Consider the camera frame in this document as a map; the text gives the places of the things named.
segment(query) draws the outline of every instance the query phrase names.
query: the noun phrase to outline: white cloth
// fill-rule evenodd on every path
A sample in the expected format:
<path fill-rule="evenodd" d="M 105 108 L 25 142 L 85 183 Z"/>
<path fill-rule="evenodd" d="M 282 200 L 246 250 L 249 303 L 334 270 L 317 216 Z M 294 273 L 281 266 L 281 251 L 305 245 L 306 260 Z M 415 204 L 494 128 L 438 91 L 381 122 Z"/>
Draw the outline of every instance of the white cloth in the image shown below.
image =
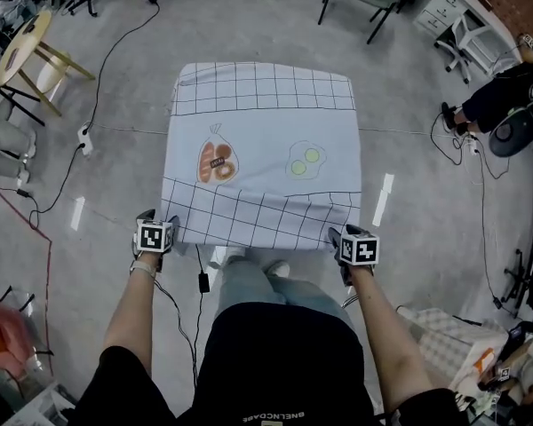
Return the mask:
<path fill-rule="evenodd" d="M 361 153 L 351 83 L 266 63 L 186 65 L 174 87 L 162 217 L 178 240 L 325 249 L 359 224 Z"/>
<path fill-rule="evenodd" d="M 399 314 L 410 322 L 410 332 L 426 363 L 443 375 L 445 386 L 452 390 L 470 374 L 475 374 L 477 381 L 479 374 L 472 371 L 473 364 L 488 349 L 497 356 L 507 340 L 501 327 L 477 327 L 440 309 L 414 312 L 400 308 Z"/>

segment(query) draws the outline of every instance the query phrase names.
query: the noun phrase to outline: gray floor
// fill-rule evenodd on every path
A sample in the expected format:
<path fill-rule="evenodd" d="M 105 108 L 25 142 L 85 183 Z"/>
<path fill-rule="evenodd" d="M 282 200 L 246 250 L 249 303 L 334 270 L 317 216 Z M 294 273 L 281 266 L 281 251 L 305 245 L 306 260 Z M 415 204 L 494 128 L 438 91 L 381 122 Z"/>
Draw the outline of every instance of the gray floor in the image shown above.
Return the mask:
<path fill-rule="evenodd" d="M 265 61 L 330 71 L 351 78 L 360 129 L 430 131 L 443 100 L 459 104 L 480 86 L 468 88 L 458 72 L 444 71 L 446 58 L 420 34 L 409 13 L 394 14 L 372 45 L 366 45 L 372 8 L 354 0 L 331 0 L 323 24 L 316 21 L 321 0 L 159 0 L 160 15 L 130 35 L 107 62 L 96 123 L 111 127 L 167 131 L 172 86 L 180 69 L 196 61 Z M 94 73 L 111 45 L 138 26 L 155 7 L 146 0 L 98 0 L 99 17 L 86 11 L 55 17 L 47 41 L 69 51 Z M 37 68 L 37 61 L 30 65 Z M 89 118 L 97 82 L 73 75 L 55 103 L 63 117 L 43 107 L 36 112 L 47 128 L 17 114 L 38 131 L 38 156 L 28 186 L 40 206 L 59 190 L 77 144 L 76 131 Z M 443 134 L 441 125 L 437 132 Z M 55 209 L 41 217 L 53 240 L 49 323 L 56 377 L 79 396 L 96 367 L 102 338 L 128 278 L 134 218 L 160 203 L 165 136 L 95 127 L 95 151 L 78 155 Z M 480 160 L 465 152 L 455 168 L 426 135 L 360 130 L 362 144 L 362 225 L 381 237 L 377 277 L 394 305 L 441 307 L 470 319 L 498 317 L 484 277 L 481 245 Z M 450 140 L 439 144 L 457 155 Z M 495 172 L 505 162 L 488 154 Z M 379 228 L 371 225 L 386 173 L 393 191 Z M 12 182 L 0 179 L 0 185 Z M 27 215 L 31 202 L 8 198 Z M 70 227 L 76 199 L 84 197 L 77 230 Z M 486 178 L 488 267 L 496 294 L 507 279 L 503 268 L 516 247 L 529 245 L 533 221 L 533 152 L 511 160 L 509 174 Z M 47 245 L 0 199 L 0 294 L 9 285 L 35 292 L 44 309 Z M 292 277 L 319 284 L 340 302 L 347 292 L 328 254 L 258 252 L 261 260 L 290 259 Z M 166 257 L 163 284 L 176 296 L 185 329 L 195 334 L 197 262 Z M 217 305 L 214 288 L 203 302 L 200 355 Z M 360 324 L 361 314 L 350 306 Z M 155 296 L 154 378 L 179 414 L 193 394 L 189 351 L 177 330 L 172 305 Z M 370 360 L 368 379 L 373 378 Z"/>

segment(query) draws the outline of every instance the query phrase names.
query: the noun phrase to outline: grid pattern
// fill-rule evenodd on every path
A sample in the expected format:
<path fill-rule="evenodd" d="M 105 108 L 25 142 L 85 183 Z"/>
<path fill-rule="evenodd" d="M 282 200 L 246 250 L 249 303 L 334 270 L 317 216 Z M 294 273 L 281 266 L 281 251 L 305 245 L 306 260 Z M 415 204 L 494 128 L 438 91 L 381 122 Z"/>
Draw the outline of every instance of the grid pattern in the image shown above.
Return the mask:
<path fill-rule="evenodd" d="M 355 110 L 343 75 L 272 63 L 192 63 L 178 80 L 172 115 L 247 109 Z"/>
<path fill-rule="evenodd" d="M 162 217 L 177 215 L 178 241 L 279 249 L 331 248 L 328 229 L 359 224 L 361 192 L 279 196 L 165 177 Z"/>

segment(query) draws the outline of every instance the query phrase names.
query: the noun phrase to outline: table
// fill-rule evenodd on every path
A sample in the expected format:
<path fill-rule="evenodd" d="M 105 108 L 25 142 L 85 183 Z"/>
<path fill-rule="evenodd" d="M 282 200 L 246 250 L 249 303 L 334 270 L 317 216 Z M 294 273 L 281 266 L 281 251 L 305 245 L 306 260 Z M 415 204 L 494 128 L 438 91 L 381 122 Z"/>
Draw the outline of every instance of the table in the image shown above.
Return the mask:
<path fill-rule="evenodd" d="M 182 69 L 161 203 L 179 241 L 325 249 L 330 227 L 359 224 L 361 191 L 349 79 L 255 62 Z"/>
<path fill-rule="evenodd" d="M 53 49 L 49 44 L 42 41 L 51 21 L 52 13 L 44 10 L 40 11 L 20 28 L 16 36 L 10 41 L 0 60 L 0 87 L 5 87 L 15 75 L 20 75 L 40 101 L 44 102 L 55 114 L 61 116 L 61 112 L 45 96 L 47 90 L 41 90 L 22 69 L 32 53 L 43 59 L 49 65 L 49 68 L 57 71 L 60 74 L 60 78 L 65 73 L 64 68 L 67 67 L 76 69 L 91 80 L 94 80 L 95 76 L 76 64 L 68 55 Z M 31 25 L 34 28 L 29 31 L 28 28 Z"/>
<path fill-rule="evenodd" d="M 521 62 L 521 55 L 516 47 L 515 39 L 505 24 L 488 11 L 478 0 L 422 0 L 418 7 L 415 23 L 426 28 L 427 33 L 437 37 L 450 27 L 464 12 L 472 12 L 483 24 L 492 28 L 493 32 L 505 44 L 510 54 Z"/>

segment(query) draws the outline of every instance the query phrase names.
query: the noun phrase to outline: shoe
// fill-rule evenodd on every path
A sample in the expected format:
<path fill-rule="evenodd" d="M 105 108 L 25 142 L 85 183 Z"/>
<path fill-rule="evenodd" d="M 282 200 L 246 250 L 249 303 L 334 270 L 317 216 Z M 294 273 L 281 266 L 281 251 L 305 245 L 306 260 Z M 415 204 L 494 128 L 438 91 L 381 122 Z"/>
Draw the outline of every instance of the shoe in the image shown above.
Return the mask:
<path fill-rule="evenodd" d="M 459 136 L 464 136 L 468 132 L 468 123 L 461 123 L 456 127 L 456 133 Z"/>
<path fill-rule="evenodd" d="M 225 265 L 229 263 L 231 257 L 245 257 L 245 248 L 238 248 L 232 246 L 216 246 L 213 254 L 211 255 L 211 260 L 209 266 L 220 270 Z"/>
<path fill-rule="evenodd" d="M 444 121 L 446 122 L 446 126 L 448 126 L 448 129 L 453 130 L 454 128 L 456 128 L 456 122 L 454 121 L 454 111 L 450 110 L 450 107 L 447 103 L 442 103 L 441 110 L 442 116 L 444 117 Z"/>
<path fill-rule="evenodd" d="M 277 260 L 265 269 L 266 276 L 277 276 L 278 278 L 288 278 L 290 276 L 290 265 L 285 260 Z"/>
<path fill-rule="evenodd" d="M 29 159 L 32 159 L 34 156 L 36 156 L 36 139 L 36 132 L 34 130 L 31 130 L 31 132 L 29 133 L 29 149 L 26 152 L 26 156 Z"/>

